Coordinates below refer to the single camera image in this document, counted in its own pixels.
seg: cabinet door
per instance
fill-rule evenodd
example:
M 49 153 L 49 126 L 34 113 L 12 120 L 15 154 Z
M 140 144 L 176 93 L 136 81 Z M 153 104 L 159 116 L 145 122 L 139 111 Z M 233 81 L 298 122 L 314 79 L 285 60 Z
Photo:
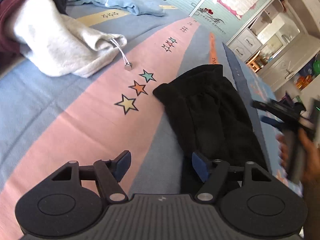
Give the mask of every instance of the cabinet door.
M 237 38 L 250 52 L 255 53 L 260 47 L 261 42 L 257 37 L 248 29 L 245 29 Z
M 260 76 L 272 91 L 292 78 L 318 51 L 320 40 L 307 34 L 300 38 Z
M 243 61 L 246 62 L 247 59 L 252 55 L 252 53 L 241 43 L 235 40 L 229 48 Z

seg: drawstring cord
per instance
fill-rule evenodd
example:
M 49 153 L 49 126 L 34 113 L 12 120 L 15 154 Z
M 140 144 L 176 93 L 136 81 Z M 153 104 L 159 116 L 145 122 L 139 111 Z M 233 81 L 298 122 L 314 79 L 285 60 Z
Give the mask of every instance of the drawstring cord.
M 129 62 L 129 60 L 127 59 L 127 57 L 125 56 L 124 52 L 121 49 L 121 46 L 119 45 L 119 43 L 115 40 L 115 39 L 111 39 L 111 42 L 120 50 L 121 54 L 122 54 L 122 58 L 126 66 L 130 66 L 132 68 L 132 63 Z

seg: cabinet drawer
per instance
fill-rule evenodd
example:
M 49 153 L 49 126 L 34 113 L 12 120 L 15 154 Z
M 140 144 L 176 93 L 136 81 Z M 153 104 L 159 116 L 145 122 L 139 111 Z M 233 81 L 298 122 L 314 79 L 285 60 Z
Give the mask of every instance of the cabinet drawer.
M 236 54 L 243 62 L 252 55 L 252 53 L 238 40 L 235 40 L 229 48 Z
M 250 52 L 255 53 L 260 47 L 261 42 L 257 37 L 248 29 L 245 29 L 237 38 Z

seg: green object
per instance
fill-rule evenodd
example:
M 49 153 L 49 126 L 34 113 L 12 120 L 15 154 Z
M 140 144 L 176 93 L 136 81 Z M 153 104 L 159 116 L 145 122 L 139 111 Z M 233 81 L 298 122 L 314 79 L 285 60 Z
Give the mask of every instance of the green object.
M 320 74 L 320 60 L 316 60 L 313 63 L 313 71 L 315 72 L 316 76 Z

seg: pink stripe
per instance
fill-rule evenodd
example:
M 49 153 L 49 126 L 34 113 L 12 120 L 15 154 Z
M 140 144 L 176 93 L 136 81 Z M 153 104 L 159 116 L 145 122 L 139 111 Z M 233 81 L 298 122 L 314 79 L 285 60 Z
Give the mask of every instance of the pink stripe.
M 132 153 L 131 168 L 121 182 L 128 192 L 134 177 L 151 145 L 153 136 L 163 114 L 163 106 L 152 95 L 162 83 L 173 80 L 180 68 L 184 53 L 198 28 L 193 20 L 186 18 L 159 30 L 143 43 L 126 54 L 133 63 L 132 71 L 124 70 L 121 60 L 112 65 L 92 83 L 57 119 L 47 128 L 22 158 L 3 191 L 0 193 L 0 236 L 15 240 L 21 230 L 14 217 L 14 206 L 18 199 L 34 185 L 47 177 L 69 160 L 80 165 L 91 165 L 101 158 L 115 158 L 123 150 Z M 183 26 L 188 31 L 180 30 Z M 171 51 L 161 46 L 170 37 L 176 39 Z M 143 69 L 154 73 L 155 81 L 139 76 Z M 133 81 L 146 84 L 138 97 Z M 121 106 L 121 94 L 136 98 L 139 111 L 130 110 L 127 115 Z

